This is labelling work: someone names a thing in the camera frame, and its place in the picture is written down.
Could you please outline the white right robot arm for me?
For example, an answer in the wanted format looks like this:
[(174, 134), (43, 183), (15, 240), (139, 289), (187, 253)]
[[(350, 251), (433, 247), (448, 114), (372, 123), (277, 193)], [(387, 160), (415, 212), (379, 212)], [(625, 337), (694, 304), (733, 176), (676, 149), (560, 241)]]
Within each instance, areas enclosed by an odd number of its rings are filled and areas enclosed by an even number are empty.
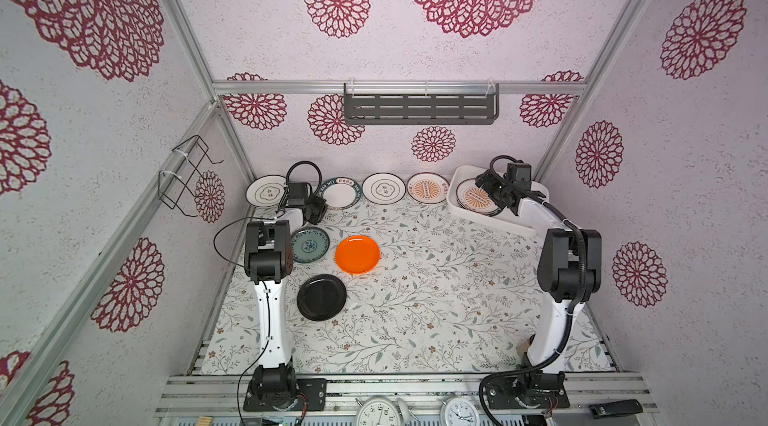
[(579, 228), (542, 192), (533, 190), (531, 166), (511, 156), (493, 158), (475, 185), (502, 209), (520, 217), (540, 216), (544, 238), (536, 270), (543, 291), (539, 327), (524, 352), (522, 367), (481, 380), (481, 408), (489, 418), (493, 401), (499, 407), (568, 408), (564, 353), (578, 314), (600, 288), (601, 236)]

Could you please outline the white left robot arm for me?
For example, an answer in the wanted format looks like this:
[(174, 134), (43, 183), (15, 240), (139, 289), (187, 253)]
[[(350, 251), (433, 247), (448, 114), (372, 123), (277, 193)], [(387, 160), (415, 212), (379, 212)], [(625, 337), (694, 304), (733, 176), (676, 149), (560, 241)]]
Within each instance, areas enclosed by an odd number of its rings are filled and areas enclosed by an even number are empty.
[(260, 326), (260, 352), (244, 371), (250, 376), (246, 412), (305, 414), (324, 408), (326, 382), (297, 378), (286, 319), (287, 284), (294, 269), (292, 234), (304, 224), (302, 207), (281, 206), (274, 216), (252, 218), (246, 226), (243, 269), (253, 284)]

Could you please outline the green rim plate back row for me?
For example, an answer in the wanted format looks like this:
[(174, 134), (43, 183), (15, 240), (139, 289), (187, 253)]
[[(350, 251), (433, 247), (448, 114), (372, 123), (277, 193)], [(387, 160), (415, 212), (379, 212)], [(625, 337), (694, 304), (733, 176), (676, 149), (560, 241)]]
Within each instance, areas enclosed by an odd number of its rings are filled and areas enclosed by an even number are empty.
[(329, 210), (342, 211), (356, 205), (363, 196), (361, 186), (353, 179), (337, 177), (319, 186), (318, 193)]

